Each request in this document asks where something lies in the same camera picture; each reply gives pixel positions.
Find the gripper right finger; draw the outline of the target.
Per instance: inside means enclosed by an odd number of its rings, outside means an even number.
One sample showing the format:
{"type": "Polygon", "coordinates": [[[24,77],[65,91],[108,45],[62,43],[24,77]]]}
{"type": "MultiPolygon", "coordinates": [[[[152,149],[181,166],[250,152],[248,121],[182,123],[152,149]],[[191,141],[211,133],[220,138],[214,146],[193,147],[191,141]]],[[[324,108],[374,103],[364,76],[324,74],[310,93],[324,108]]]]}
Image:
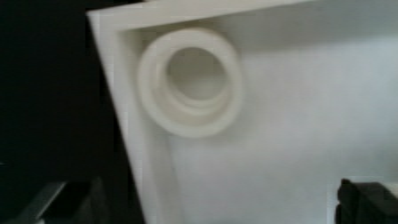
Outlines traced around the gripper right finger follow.
{"type": "Polygon", "coordinates": [[[398,182],[340,180],[335,224],[398,224],[398,182]]]}

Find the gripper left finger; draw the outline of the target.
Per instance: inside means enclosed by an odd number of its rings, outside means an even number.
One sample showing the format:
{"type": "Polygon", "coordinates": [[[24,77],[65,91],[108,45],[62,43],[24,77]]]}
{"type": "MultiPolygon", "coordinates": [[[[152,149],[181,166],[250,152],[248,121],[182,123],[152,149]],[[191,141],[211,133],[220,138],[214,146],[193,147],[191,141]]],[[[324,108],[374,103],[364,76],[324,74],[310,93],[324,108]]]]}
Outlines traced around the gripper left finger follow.
{"type": "Polygon", "coordinates": [[[46,184],[10,224],[109,224],[101,178],[46,184]]]}

